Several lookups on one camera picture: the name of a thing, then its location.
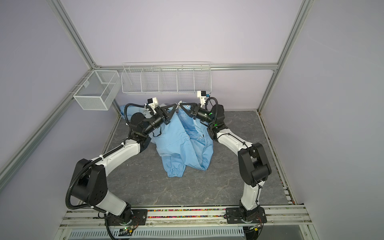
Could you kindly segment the light blue jacket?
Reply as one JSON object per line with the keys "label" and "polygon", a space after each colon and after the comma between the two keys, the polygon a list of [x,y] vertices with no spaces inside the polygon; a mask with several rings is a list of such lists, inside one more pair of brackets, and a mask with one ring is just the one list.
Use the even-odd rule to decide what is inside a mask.
{"label": "light blue jacket", "polygon": [[122,105],[120,112],[129,127],[129,143],[137,143],[140,152],[150,143],[155,144],[169,178],[181,178],[186,167],[208,169],[214,153],[213,140],[203,124],[190,118],[179,106],[169,124],[163,123],[152,132],[147,132],[147,127],[156,112],[149,111],[147,105]]}

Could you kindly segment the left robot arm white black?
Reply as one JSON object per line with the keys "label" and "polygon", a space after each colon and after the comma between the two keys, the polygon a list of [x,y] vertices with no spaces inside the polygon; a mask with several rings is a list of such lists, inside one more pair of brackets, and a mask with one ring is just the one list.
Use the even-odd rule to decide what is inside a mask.
{"label": "left robot arm white black", "polygon": [[149,111],[150,117],[143,113],[128,116],[127,104],[124,118],[129,127],[127,138],[116,148],[92,160],[81,159],[75,170],[65,197],[69,210],[91,208],[107,217],[115,217],[118,224],[129,224],[134,216],[131,204],[118,198],[108,189],[107,177],[126,160],[142,153],[151,142],[150,134],[171,122],[178,107],[177,104],[151,107],[141,105]]}

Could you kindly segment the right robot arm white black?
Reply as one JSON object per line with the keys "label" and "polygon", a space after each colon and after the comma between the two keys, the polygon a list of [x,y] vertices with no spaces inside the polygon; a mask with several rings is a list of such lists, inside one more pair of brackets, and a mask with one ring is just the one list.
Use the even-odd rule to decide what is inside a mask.
{"label": "right robot arm white black", "polygon": [[213,141],[224,145],[238,157],[239,171],[244,182],[243,195],[237,208],[226,209],[227,222],[266,223],[265,210],[261,207],[259,199],[272,168],[263,145],[253,144],[235,135],[226,126],[224,107],[218,103],[213,105],[211,110],[196,103],[179,103],[179,107],[190,118],[205,124]]}

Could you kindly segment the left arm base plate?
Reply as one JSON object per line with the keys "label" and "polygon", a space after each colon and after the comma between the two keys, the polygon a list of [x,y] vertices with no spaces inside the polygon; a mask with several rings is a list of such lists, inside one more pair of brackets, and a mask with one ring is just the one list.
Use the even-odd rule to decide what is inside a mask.
{"label": "left arm base plate", "polygon": [[120,216],[108,214],[107,223],[109,226],[143,226],[146,224],[147,215],[147,209],[130,209]]}

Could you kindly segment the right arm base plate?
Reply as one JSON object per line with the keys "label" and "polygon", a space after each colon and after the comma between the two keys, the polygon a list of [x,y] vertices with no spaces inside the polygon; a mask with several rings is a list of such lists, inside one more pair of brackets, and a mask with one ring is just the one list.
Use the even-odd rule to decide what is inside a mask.
{"label": "right arm base plate", "polygon": [[244,207],[226,208],[224,219],[228,224],[265,224],[267,222],[265,209],[260,206],[250,211]]}

